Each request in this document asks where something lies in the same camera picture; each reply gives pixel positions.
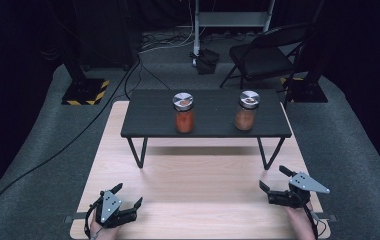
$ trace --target table leg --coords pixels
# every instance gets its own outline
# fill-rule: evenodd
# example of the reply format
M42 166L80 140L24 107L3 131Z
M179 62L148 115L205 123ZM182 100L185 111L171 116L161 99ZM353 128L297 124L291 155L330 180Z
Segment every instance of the table leg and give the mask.
M275 157L277 157L277 154L280 151L281 145L283 145L284 139L285 138L280 138L280 141L278 142L278 145L275 148L274 153L272 154L269 162L267 163L267 160L265 159L264 147L262 146L261 138L258 137L259 150L261 151L262 162L264 163L265 170L268 170L271 167L272 162L274 161Z
M134 159L136 160L137 166L139 168L143 168L144 156L146 155L146 148L147 148L147 137L145 137L143 139L143 147L141 148L140 159L139 159L137 152L136 152L136 149L134 147L133 140L131 138L127 138L127 140L128 140L128 144L130 144L130 148L131 148L131 151L133 152Z

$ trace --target wire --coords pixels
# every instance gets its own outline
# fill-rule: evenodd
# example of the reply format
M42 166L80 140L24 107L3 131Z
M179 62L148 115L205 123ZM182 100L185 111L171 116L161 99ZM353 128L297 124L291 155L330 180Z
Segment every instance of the wire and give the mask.
M140 60L140 56L139 56L139 55L137 55L137 59L138 59L138 63L137 63L137 65L133 68L133 70L131 71L130 75L128 75L128 77L127 77L127 79L125 80L125 83L124 83L124 94L125 94L125 96L128 98L128 100L131 99L130 96L128 96L128 93L127 93L127 84L128 84L128 80L130 79L131 74L133 74L133 72L134 72L134 70L137 68L137 66L141 64L141 60ZM140 66L140 72L139 72L140 81L137 83L137 86L138 86L138 84L140 84L140 82L141 82L141 76L140 76L140 73L141 73L141 66Z
M188 35L188 37L181 43L177 44L177 45L172 45L172 46L166 46L166 47L155 47L155 48L152 48L152 49L148 49L148 50L145 50L145 51L140 51L139 53L145 53L145 52L149 52L149 51L153 51L153 50L157 50L157 49L164 49L164 48L175 48L175 47L183 47L183 46L187 46L191 43L194 42L193 41L190 41L190 42L187 42L190 37L192 36L193 34L193 30L194 30L194 25L193 25L193 15L192 15L192 11L191 11L191 6L190 6L190 0L188 1L189 3L189 15L190 15L190 22L191 22L191 31L190 31L190 34Z
M38 164L37 166L35 166L34 168L31 168L30 170L26 171L25 173L23 173L22 175L20 175L19 177L17 177L15 180L13 180L11 183L9 183L5 188L3 188L1 191L0 191L0 196L6 192L6 190L8 190L13 184L15 184L16 182L18 182L19 180L21 180L23 177L27 176L28 174L30 174L31 172L39 169L40 167L44 166L45 164L49 163L50 161L52 161L54 158L56 158L57 156L59 156L62 152L64 152L69 146L71 146L81 135L84 134L85 131L87 131L87 129L100 117L100 115L103 113L103 111L106 109L106 107L108 106L109 102L112 100L113 98L113 95L115 94L115 92L118 90L119 86L121 86L122 82L124 81L125 77L128 75L128 73L130 72L130 70L128 70L124 77L122 77L121 81L119 82L118 86L115 88L113 94L109 97L109 99L107 100L106 104L103 106L103 108L99 111L99 113L96 115L96 117L93 118L93 120L90 121L90 123L77 135L75 136L68 144L66 144L62 149L60 149L57 153L55 153L54 155L52 155L51 157L49 157L48 159L46 159L45 161L43 161L42 163Z
M154 78L156 78L159 82L161 82L168 90L171 90L170 87L168 87L168 85L166 85L164 82L162 82L162 80L160 80L158 77L156 77L149 69L147 69L143 64L142 64L143 68L148 72L150 73L150 75L152 75Z

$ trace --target jar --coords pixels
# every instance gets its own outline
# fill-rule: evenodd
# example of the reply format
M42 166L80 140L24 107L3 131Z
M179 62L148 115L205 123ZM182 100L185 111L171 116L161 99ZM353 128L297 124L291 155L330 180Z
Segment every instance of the jar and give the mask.
M259 107L259 95L253 91L240 94L239 105L234 119L236 128L242 131L252 129L255 123L256 109Z
M193 96L177 93L172 99L175 113L175 129L179 133L189 133L194 127Z

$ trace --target wooden tabletop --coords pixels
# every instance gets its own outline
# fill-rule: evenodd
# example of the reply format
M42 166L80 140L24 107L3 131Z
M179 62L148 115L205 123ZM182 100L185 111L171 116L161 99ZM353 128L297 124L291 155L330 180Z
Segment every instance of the wooden tabletop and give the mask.
M118 183L121 209L143 197L137 221L121 228L118 239L292 239L283 207L268 204L259 180L271 190L288 189L289 177L278 170L308 173L296 139L286 140L270 170L263 170L256 139L151 138L145 167L136 166L120 136L128 102L111 110L77 212L86 212L101 190ZM143 140L135 141L139 149ZM271 156L278 139L264 141ZM322 212L312 192L314 211ZM73 221L70 235L86 239L84 220ZM321 238L330 236L327 229Z

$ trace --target black cable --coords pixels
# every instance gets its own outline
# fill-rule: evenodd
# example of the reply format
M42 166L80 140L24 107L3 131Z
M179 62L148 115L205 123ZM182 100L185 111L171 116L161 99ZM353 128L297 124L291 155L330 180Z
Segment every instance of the black cable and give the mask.
M138 59L137 65L133 68L133 70L131 71L130 75L128 75L128 77L127 77L127 79L125 80L125 83L124 83L124 94L125 94L125 96L127 96L128 100L131 99L130 96L128 96L128 93L127 93L128 80L130 79L131 74L133 74L133 72L137 68L137 66L140 65L140 63L141 63L140 56L138 54L137 54L137 59Z
M162 83L168 90L171 90L170 87L168 87L168 85L166 85L164 82L162 82L162 80L160 80L158 77L156 77L149 69L147 69L143 64L142 64L143 68L146 69L146 71L148 73L150 73L150 75L152 75L154 78L156 78L160 83Z
M69 146L71 146L81 135L84 134L85 131L87 131L87 129L100 117L100 115L103 113L103 111L106 109L106 107L108 106L109 102L112 100L115 92L118 90L119 86L121 86L122 82L124 81L125 77L127 75L129 75L128 73L130 72L130 70L128 70L124 77L122 77L121 81L119 82L118 86L115 88L113 94L109 97L109 99L107 100L106 104L103 106L103 108L100 110L100 112L96 115L96 117L93 118L93 120L77 135L75 136L68 144L66 144L61 150L59 150L57 153L55 153L53 156L51 156L50 158L46 159L45 161L43 161L42 163L38 164L37 166L35 166L34 168L31 168L30 170L26 171L25 173L23 173L22 175L20 175L19 177L17 177L15 180L13 180L11 183L9 183L5 188L3 188L1 191L0 191L0 196L6 192L6 190L8 190L13 184L15 184L16 182L18 182L19 180L21 180L23 177L25 177L26 175L30 174L31 172L39 169L40 167L44 166L45 164L47 164L48 162L50 162L51 160L53 160L54 158L56 158L57 156L59 156L62 152L64 152Z

